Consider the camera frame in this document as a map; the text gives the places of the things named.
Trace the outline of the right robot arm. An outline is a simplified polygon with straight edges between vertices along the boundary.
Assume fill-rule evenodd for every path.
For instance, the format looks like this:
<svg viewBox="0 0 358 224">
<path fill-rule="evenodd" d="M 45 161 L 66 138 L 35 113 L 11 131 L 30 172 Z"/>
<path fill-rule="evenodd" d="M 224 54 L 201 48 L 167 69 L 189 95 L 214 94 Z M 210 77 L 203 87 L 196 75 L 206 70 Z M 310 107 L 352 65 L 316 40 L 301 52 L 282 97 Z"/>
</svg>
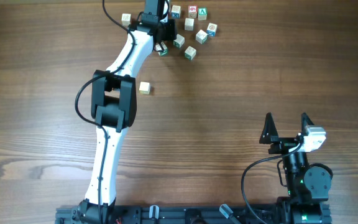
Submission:
<svg viewBox="0 0 358 224">
<path fill-rule="evenodd" d="M 307 153 L 319 149 L 326 140 L 326 131 L 315 125 L 306 113 L 301 115 L 301 132 L 293 138 L 281 138 L 275 127 L 273 116 L 267 113 L 259 143 L 269 144 L 269 154 L 282 156 L 278 165 L 285 173 L 284 187 L 287 197 L 276 202 L 272 223 L 332 222 L 329 205 L 329 190 L 333 179 L 332 170 L 321 163 L 310 164 Z"/>
</svg>

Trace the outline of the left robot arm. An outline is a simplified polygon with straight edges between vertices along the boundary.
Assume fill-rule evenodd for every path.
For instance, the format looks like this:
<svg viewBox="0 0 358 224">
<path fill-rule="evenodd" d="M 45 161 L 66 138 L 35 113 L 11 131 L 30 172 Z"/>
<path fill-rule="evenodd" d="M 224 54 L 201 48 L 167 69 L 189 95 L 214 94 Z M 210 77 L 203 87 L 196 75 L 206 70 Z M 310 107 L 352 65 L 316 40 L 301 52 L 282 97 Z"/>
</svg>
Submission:
<svg viewBox="0 0 358 224">
<path fill-rule="evenodd" d="M 120 26 L 127 32 L 127 41 L 117 59 L 107 70 L 96 70 L 79 89 L 82 93 L 92 87 L 92 119 L 88 122 L 96 126 L 97 133 L 93 172 L 84 200 L 66 218 L 58 210 L 56 223 L 119 223 L 113 216 L 116 175 L 122 143 L 137 112 L 135 78 L 156 45 L 176 39 L 169 10 L 169 1 L 146 1 L 136 21 Z"/>
</svg>

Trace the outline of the blue edged picture block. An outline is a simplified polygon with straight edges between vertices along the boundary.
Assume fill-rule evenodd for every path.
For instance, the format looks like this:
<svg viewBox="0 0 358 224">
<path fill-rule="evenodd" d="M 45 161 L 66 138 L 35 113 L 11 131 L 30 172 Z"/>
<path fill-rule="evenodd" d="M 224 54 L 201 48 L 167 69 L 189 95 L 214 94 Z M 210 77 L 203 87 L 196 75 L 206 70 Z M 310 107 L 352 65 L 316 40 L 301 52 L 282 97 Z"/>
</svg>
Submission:
<svg viewBox="0 0 358 224">
<path fill-rule="evenodd" d="M 211 36 L 211 37 L 215 37 L 216 32 L 217 32 L 217 28 L 218 28 L 218 26 L 216 24 L 209 23 L 208 28 L 207 28 L 207 34 L 209 36 Z"/>
</svg>

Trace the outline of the yellow edged wooden block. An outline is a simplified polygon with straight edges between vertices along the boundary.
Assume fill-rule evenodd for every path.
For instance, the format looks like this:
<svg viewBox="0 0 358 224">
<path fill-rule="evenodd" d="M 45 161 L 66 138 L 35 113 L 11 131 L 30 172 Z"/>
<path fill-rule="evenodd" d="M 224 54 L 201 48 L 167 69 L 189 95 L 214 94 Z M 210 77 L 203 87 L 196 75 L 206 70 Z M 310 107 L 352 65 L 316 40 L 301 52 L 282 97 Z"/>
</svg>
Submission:
<svg viewBox="0 0 358 224">
<path fill-rule="evenodd" d="M 149 95 L 151 91 L 151 85 L 149 82 L 140 82 L 139 92 L 143 95 Z"/>
</svg>

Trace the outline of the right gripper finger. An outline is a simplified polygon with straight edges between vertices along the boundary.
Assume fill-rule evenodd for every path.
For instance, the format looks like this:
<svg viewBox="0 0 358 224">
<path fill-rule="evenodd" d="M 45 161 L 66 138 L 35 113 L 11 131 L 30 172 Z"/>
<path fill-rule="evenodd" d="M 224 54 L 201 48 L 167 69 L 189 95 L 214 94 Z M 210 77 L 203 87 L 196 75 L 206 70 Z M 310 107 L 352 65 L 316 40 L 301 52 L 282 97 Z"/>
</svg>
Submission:
<svg viewBox="0 0 358 224">
<path fill-rule="evenodd" d="M 278 142 L 278 132 L 275 127 L 272 113 L 267 113 L 264 128 L 259 139 L 260 144 L 273 144 Z"/>
<path fill-rule="evenodd" d="M 309 135 L 310 128 L 314 127 L 314 123 L 306 113 L 301 114 L 301 134 L 303 136 Z"/>
</svg>

